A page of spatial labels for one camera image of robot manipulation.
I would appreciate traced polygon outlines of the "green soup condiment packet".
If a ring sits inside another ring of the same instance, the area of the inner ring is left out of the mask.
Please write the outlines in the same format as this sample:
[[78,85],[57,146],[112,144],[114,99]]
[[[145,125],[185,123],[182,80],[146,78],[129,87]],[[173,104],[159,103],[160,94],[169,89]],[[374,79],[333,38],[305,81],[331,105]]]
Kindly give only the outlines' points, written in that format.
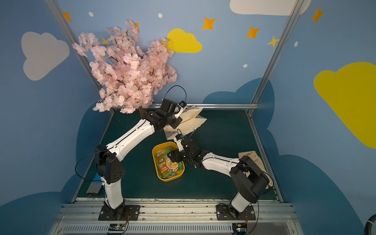
[[173,150],[173,147],[169,146],[154,155],[158,175],[163,180],[180,176],[185,170],[183,162],[172,162],[168,156]]

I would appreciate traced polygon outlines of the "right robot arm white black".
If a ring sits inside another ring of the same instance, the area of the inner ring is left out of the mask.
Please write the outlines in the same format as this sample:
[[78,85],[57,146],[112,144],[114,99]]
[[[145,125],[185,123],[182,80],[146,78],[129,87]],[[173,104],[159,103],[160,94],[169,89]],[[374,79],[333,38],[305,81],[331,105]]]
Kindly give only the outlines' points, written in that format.
[[229,205],[216,208],[218,220],[248,219],[254,212],[251,205],[258,202],[272,179],[249,157],[227,158],[197,147],[190,137],[176,135],[178,149],[170,152],[172,162],[187,161],[195,168],[212,170],[231,177],[238,192]]

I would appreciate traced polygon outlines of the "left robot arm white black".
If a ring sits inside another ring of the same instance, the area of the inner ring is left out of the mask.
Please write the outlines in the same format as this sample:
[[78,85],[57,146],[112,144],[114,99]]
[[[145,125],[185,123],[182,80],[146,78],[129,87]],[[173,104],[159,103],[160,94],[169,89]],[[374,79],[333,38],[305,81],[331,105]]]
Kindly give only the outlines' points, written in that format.
[[156,131],[162,131],[167,125],[178,127],[182,122],[180,115],[186,107],[185,101],[176,103],[164,99],[160,108],[146,112],[133,128],[118,139],[106,146],[98,145],[95,148],[96,170],[105,191],[105,201],[99,221],[124,219],[128,210],[121,190],[121,180],[125,175],[121,162],[134,147]]

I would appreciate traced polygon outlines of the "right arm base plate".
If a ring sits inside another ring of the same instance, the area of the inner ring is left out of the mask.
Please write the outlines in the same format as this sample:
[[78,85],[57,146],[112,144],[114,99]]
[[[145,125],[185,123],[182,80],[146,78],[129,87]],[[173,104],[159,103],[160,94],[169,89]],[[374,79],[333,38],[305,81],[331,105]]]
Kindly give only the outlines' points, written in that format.
[[246,207],[243,212],[238,212],[233,206],[224,203],[217,204],[216,207],[217,220],[256,220],[256,213],[252,205]]

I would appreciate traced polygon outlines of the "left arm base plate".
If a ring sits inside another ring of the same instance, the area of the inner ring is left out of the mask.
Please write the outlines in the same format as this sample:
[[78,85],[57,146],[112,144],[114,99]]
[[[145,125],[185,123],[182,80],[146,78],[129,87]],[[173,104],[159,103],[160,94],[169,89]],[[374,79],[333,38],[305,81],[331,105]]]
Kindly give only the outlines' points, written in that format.
[[103,205],[98,220],[99,221],[137,221],[140,213],[140,205],[121,204],[113,209],[106,203]]

